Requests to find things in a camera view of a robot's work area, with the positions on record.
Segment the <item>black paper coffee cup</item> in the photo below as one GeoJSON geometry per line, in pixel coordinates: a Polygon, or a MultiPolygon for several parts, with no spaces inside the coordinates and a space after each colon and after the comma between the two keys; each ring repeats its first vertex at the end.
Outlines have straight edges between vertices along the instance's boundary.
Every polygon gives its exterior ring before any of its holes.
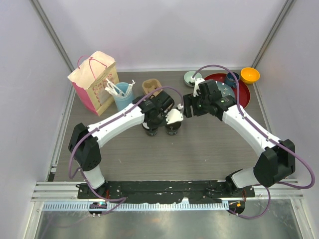
{"type": "Polygon", "coordinates": [[[181,127],[181,122],[178,121],[178,122],[166,125],[165,130],[168,135],[176,135],[180,127],[181,127]]]}

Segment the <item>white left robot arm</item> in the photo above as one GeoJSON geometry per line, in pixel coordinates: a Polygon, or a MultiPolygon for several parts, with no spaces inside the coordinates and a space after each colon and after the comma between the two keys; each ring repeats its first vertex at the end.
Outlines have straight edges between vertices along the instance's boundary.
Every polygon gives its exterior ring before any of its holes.
{"type": "Polygon", "coordinates": [[[121,111],[98,123],[85,126],[82,123],[74,127],[70,142],[70,160],[79,165],[89,193],[96,199],[106,193],[106,179],[102,175],[100,149],[111,139],[124,131],[142,125],[149,131],[162,126],[180,125],[183,121],[183,104],[174,104],[174,100],[165,91],[157,96],[147,94],[135,98],[121,111]]]}

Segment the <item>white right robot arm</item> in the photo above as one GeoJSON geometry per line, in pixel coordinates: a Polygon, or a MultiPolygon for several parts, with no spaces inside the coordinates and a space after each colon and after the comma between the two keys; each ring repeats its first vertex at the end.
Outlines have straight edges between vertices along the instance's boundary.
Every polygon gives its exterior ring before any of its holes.
{"type": "Polygon", "coordinates": [[[294,151],[289,140],[280,140],[261,127],[232,96],[223,96],[214,80],[197,78],[192,94],[184,95],[184,115],[187,118],[211,114],[232,127],[253,148],[258,156],[254,167],[240,169],[226,177],[225,191],[238,196],[243,188],[260,184],[266,188],[292,175],[295,158],[283,147],[294,151]]]}

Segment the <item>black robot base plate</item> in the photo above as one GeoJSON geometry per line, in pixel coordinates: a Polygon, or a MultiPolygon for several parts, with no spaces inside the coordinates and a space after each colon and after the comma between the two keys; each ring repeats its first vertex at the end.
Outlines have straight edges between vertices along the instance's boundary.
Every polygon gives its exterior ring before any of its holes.
{"type": "Polygon", "coordinates": [[[222,198],[253,198],[251,186],[230,190],[224,181],[108,181],[95,193],[128,204],[173,204],[187,198],[191,204],[217,203],[222,198]]]}

